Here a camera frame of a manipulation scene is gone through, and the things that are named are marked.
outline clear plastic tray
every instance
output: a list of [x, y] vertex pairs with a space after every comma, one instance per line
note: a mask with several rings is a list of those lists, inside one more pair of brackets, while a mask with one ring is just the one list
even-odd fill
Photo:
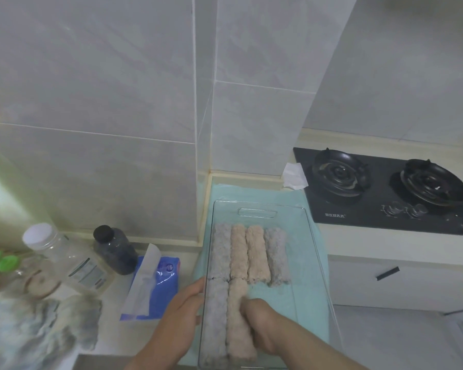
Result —
[[[215, 224], [244, 224], [245, 227], [260, 225], [264, 229], [279, 227], [287, 233], [286, 254], [290, 267], [291, 284], [269, 287], [264, 283], [249, 285], [250, 298], [262, 298], [277, 312], [301, 324], [331, 346], [342, 351], [341, 336], [328, 292], [328, 279], [321, 263], [327, 267], [327, 255], [320, 255], [305, 208], [276, 204], [260, 204], [242, 201], [217, 200], [213, 205], [212, 228]], [[209, 274], [210, 254], [213, 245], [211, 230], [210, 244], [205, 245], [208, 252], [206, 268]], [[203, 322], [206, 322], [205, 291]], [[204, 364], [202, 350], [207, 334], [201, 331], [198, 366], [200, 369], [215, 367]], [[258, 351], [257, 361], [247, 365], [233, 365], [228, 362], [227, 369], [235, 368], [286, 368], [277, 356]]]

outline gas stove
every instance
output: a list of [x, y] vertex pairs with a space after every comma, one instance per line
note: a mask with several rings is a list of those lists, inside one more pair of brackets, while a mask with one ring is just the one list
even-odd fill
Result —
[[463, 235], [463, 182], [429, 160], [293, 151], [317, 223]]

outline brand text on stove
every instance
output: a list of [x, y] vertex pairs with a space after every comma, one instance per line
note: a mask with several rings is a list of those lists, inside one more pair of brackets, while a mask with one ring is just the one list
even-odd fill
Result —
[[329, 214], [326, 213], [326, 217], [337, 217], [337, 218], [345, 218], [346, 214]]

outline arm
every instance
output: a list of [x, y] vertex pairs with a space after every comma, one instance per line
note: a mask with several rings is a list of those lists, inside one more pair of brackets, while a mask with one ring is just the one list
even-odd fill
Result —
[[149, 342], [124, 370], [169, 370], [177, 364], [191, 347], [200, 323], [197, 312], [204, 302], [203, 290], [201, 278], [173, 297]]
[[299, 324], [276, 313], [264, 300], [244, 300], [241, 310], [259, 348], [280, 356], [291, 370], [366, 370]]

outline blue package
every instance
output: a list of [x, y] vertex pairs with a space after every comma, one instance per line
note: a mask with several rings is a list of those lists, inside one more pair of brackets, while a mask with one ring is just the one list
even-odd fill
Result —
[[[144, 256], [137, 259], [134, 278], [141, 267]], [[149, 299], [149, 315], [138, 315], [136, 320], [161, 319], [163, 313], [173, 296], [178, 292], [178, 276], [180, 272], [180, 259], [177, 257], [161, 257], [156, 269], [156, 286]], [[121, 314], [121, 321], [130, 321], [129, 314]]]

